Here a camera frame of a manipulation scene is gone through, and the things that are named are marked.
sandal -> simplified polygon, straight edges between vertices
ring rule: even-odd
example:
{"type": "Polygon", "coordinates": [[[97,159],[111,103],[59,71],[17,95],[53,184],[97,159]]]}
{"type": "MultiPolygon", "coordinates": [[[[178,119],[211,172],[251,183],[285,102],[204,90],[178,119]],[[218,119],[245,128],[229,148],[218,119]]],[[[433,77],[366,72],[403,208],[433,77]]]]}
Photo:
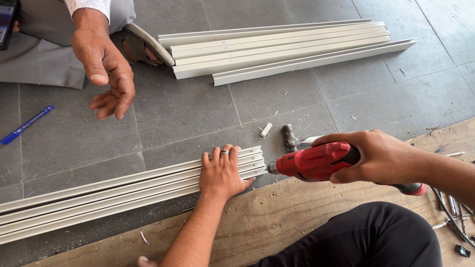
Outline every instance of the sandal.
{"type": "MultiPolygon", "coordinates": [[[[158,56],[159,59],[161,59],[167,65],[173,66],[175,64],[175,61],[168,51],[165,50],[165,48],[163,48],[163,46],[157,42],[155,38],[133,23],[125,26],[121,31],[111,34],[110,39],[114,43],[115,47],[117,47],[117,49],[119,49],[119,51],[122,53],[125,59],[127,59],[127,57],[125,56],[123,50],[124,48],[122,47],[123,40],[126,40],[129,43],[132,54],[139,60],[145,61],[150,65],[159,65],[157,63],[151,62],[148,56],[145,54],[145,44],[154,54],[158,56]]],[[[129,59],[127,59],[127,61],[130,64],[137,63],[137,61],[132,62],[129,59]]]]}

black pants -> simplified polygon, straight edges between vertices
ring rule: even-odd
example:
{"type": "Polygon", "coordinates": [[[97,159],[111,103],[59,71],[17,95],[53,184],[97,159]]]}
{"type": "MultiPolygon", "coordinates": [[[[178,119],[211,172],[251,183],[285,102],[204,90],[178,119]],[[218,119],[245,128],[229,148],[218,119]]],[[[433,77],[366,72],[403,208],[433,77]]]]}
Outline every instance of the black pants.
{"type": "Polygon", "coordinates": [[[421,216],[396,204],[371,202],[251,266],[441,267],[442,257],[434,230],[421,216]]]}

phone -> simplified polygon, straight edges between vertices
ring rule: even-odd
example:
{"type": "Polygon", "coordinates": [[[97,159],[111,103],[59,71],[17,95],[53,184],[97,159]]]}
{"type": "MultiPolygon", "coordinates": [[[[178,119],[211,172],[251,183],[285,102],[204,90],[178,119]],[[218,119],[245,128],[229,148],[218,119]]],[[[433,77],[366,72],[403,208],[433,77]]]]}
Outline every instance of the phone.
{"type": "Polygon", "coordinates": [[[0,0],[0,51],[8,48],[19,10],[19,0],[0,0]]]}

hammer head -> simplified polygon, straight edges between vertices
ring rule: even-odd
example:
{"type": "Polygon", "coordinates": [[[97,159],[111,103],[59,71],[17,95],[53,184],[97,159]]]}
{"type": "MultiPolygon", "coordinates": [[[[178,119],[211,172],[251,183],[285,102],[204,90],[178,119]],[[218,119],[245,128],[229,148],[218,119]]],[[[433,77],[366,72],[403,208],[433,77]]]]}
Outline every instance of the hammer head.
{"type": "Polygon", "coordinates": [[[300,146],[300,139],[294,136],[294,128],[292,124],[286,124],[282,127],[285,134],[285,146],[289,148],[289,152],[297,151],[300,146]]]}

patterned shirt sleeve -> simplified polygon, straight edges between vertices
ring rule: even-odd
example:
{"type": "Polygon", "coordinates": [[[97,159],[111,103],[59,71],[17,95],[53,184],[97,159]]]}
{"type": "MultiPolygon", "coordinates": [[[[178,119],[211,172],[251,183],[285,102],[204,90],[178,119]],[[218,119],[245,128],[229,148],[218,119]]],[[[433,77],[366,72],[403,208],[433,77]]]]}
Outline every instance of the patterned shirt sleeve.
{"type": "Polygon", "coordinates": [[[69,14],[73,17],[76,10],[81,8],[92,8],[102,12],[111,23],[111,0],[65,0],[69,14]]]}

